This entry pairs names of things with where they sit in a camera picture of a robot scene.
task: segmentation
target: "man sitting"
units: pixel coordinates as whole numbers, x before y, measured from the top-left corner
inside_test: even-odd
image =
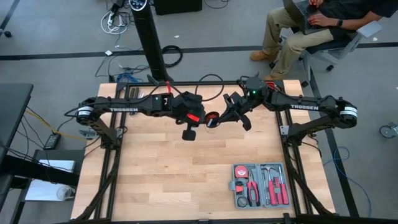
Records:
[[[398,9],[398,0],[309,0],[309,4],[321,12],[310,16],[309,23],[329,29],[309,35],[297,32],[288,37],[278,63],[265,80],[283,79],[289,72],[292,62],[300,57],[305,48],[338,40],[348,32],[352,32],[351,30],[357,30],[382,17],[391,17]],[[263,49],[253,52],[250,58],[273,62],[279,51],[280,31],[289,27],[297,27],[297,24],[285,8],[274,9],[268,13]]]

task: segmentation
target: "gray floor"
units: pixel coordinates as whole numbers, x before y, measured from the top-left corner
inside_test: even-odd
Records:
[[[2,21],[14,0],[0,1]],[[182,48],[224,47],[261,45],[267,12],[282,5],[279,0],[232,0],[228,7],[220,10],[206,6],[195,13],[155,16],[162,45],[175,44]],[[117,36],[107,35],[100,28],[100,19],[106,13],[104,0],[21,0],[9,21],[6,30],[13,33],[11,39],[0,37],[0,55],[60,54],[71,52],[104,52],[114,48]],[[397,42],[398,14],[383,19],[384,30],[377,42]],[[121,36],[119,45],[138,49],[141,45],[134,27]],[[185,54],[183,61],[169,73],[176,80],[197,80],[207,73],[216,73],[226,80],[241,75],[260,72],[266,75],[269,68],[264,63],[251,62],[250,52],[213,52]],[[396,55],[398,48],[358,49],[340,61],[336,68],[325,72],[327,64],[313,62],[313,69],[320,93],[343,96],[359,108],[358,126],[348,130],[335,130],[339,146],[350,149],[350,160],[345,161],[346,172],[368,192],[373,206],[372,217],[398,218],[398,193],[394,189],[398,180],[396,157],[397,139],[384,139],[378,129],[388,122],[398,122],[398,76]],[[176,55],[166,55],[171,62]],[[0,82],[28,82],[35,88],[29,106],[40,113],[50,124],[58,126],[65,121],[64,112],[76,107],[78,102],[95,96],[100,83],[107,78],[95,78],[94,74],[103,57],[39,59],[22,61],[0,61]],[[143,56],[123,56],[114,60],[111,72],[120,72],[123,66],[146,64]],[[107,74],[107,63],[99,71]],[[138,75],[144,78],[146,73]],[[296,63],[289,79],[305,79],[303,67]],[[312,96],[311,88],[304,93]],[[50,131],[36,119],[27,116],[30,124],[44,141]],[[82,127],[68,123],[62,131],[78,135]],[[31,138],[34,133],[28,130]],[[325,134],[319,133],[323,161],[331,159]],[[62,138],[60,149],[81,149],[85,143]],[[35,145],[30,145],[33,154]],[[25,139],[16,136],[12,147],[26,151]],[[333,201],[338,213],[348,215],[336,169],[333,164],[325,167]],[[360,215],[368,214],[368,204],[361,189],[351,184]],[[8,223],[12,215],[18,190],[9,193],[6,206],[0,213],[0,223]],[[67,221],[72,210],[71,202],[29,202],[25,206],[20,223],[55,223]]]

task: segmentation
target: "hand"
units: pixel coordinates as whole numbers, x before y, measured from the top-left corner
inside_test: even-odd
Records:
[[[309,0],[311,6],[319,7],[322,5],[323,0]]]
[[[337,24],[334,19],[324,16],[322,13],[310,16],[308,22],[313,26],[321,27],[333,26],[334,23]]]

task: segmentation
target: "red-handled pliers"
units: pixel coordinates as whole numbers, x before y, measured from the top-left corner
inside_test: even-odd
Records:
[[[260,206],[259,189],[257,187],[257,183],[253,179],[253,173],[250,170],[248,182],[248,202],[250,207],[252,206],[251,190],[254,190],[254,193],[256,194],[256,205]]]

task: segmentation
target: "wooden tabletop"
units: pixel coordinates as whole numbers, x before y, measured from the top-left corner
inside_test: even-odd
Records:
[[[302,94],[299,81],[284,83],[288,94]],[[115,89],[115,84],[101,84],[98,96],[114,97]],[[153,87],[141,87],[140,91],[148,94],[151,89]],[[193,92],[194,86],[178,86],[178,89]],[[206,99],[219,90],[219,86],[200,86],[198,94]],[[162,87],[156,93],[166,91],[166,87]],[[241,94],[238,86],[225,86],[224,93],[234,91]],[[204,105],[207,112],[222,113],[226,108],[222,95]],[[310,121],[307,111],[292,110],[291,113],[295,123]],[[127,115],[128,132],[123,137],[112,221],[277,218],[286,212],[294,217],[293,207],[257,210],[235,207],[234,193],[228,185],[232,164],[284,163],[275,113],[259,106],[246,115],[252,123],[250,131],[246,132],[241,123],[234,122],[223,123],[215,129],[200,126],[195,130],[195,141],[182,140],[186,125],[177,126],[170,118]],[[111,113],[107,113],[101,118],[109,124],[110,117]],[[315,144],[309,138],[303,141]],[[326,209],[334,212],[318,151],[303,145],[300,153],[308,186]],[[72,218],[84,211],[97,192],[103,158],[104,149],[97,149],[83,161]],[[302,211],[305,211],[301,190],[297,188]],[[108,193],[104,196],[102,217],[107,198]]]

